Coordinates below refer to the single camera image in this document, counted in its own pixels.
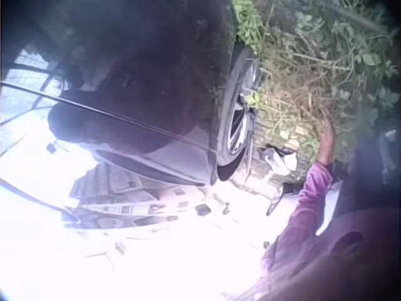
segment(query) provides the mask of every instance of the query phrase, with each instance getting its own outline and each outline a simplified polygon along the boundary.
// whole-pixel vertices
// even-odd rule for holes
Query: purple clothing
[[[349,212],[333,219],[327,229],[316,236],[323,223],[325,196],[331,182],[332,177],[324,166],[318,162],[311,166],[288,225],[261,260],[263,278],[289,263],[310,263],[329,254],[340,243],[349,245],[364,240],[367,246],[378,249],[379,255],[386,250],[399,251],[398,208]]]

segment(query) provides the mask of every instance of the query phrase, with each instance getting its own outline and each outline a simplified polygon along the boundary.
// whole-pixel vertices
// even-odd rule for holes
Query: dark car
[[[1,126],[35,111],[58,141],[142,177],[229,179],[259,78],[236,31],[230,0],[3,1]]]

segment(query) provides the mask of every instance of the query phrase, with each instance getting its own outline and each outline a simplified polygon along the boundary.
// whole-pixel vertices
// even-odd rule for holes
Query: pink sleeve
[[[316,234],[323,223],[325,198],[332,180],[328,170],[320,163],[311,166],[287,226],[262,258],[263,275],[273,265],[285,264],[293,252],[299,250],[300,243]]]

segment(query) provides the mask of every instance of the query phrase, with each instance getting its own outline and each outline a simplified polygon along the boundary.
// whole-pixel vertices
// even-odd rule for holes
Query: leaf
[[[375,125],[375,121],[378,118],[378,110],[377,108],[373,108],[370,111],[370,124]]]
[[[384,88],[384,87],[380,88],[380,90],[378,92],[378,97],[380,99],[385,99],[386,98],[386,88]]]
[[[362,59],[363,62],[368,66],[376,66],[382,62],[380,57],[375,53],[365,53],[362,55]]]
[[[390,92],[390,93],[388,93],[388,95],[387,95],[387,99],[386,99],[386,101],[387,101],[387,103],[391,103],[392,105],[393,104],[395,104],[396,102],[398,102],[398,100],[400,99],[400,94],[398,94],[398,93],[392,93],[392,92]]]
[[[371,102],[376,101],[376,97],[374,97],[373,95],[368,94],[368,98]]]
[[[360,64],[362,62],[362,57],[360,55],[355,55],[355,61]]]
[[[340,90],[340,99],[348,100],[350,99],[351,93],[348,91]]]
[[[338,90],[337,90],[336,87],[332,87],[332,88],[331,88],[331,96],[332,96],[332,97],[336,96],[336,95],[337,95],[337,91],[338,91]]]

